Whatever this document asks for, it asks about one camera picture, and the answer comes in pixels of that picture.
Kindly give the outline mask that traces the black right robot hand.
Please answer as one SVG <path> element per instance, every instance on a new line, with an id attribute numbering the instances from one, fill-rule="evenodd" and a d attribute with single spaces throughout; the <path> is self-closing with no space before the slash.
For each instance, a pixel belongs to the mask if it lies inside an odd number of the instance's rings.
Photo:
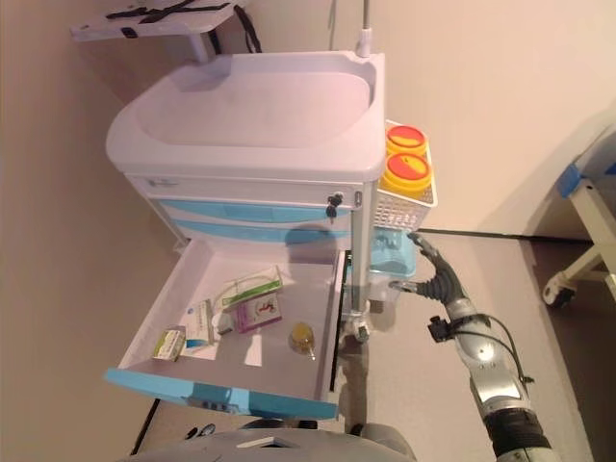
<path id="1" fill-rule="evenodd" d="M 441 252 L 417 232 L 410 232 L 407 237 L 420 250 L 423 257 L 432 264 L 435 270 L 434 275 L 424 282 L 395 280 L 390 282 L 388 287 L 402 293 L 437 300 L 444 306 L 466 298 L 467 295 L 455 270 Z"/>

